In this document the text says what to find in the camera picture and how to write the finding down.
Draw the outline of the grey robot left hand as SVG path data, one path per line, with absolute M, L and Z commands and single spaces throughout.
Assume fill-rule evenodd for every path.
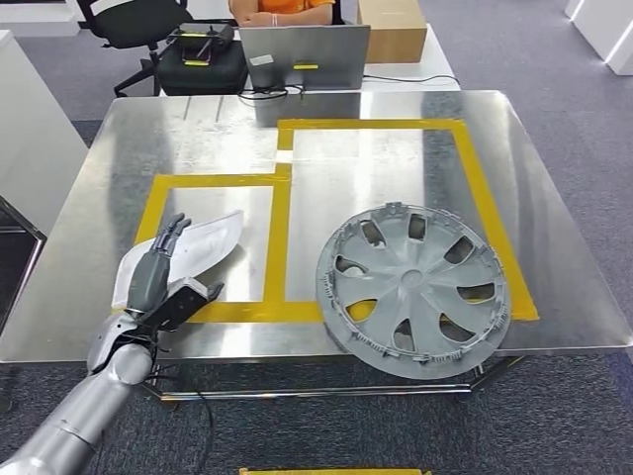
M 166 298 L 171 258 L 176 244 L 191 223 L 190 218 L 179 213 L 157 232 L 150 248 L 134 268 L 128 287 L 126 311 L 146 314 Z

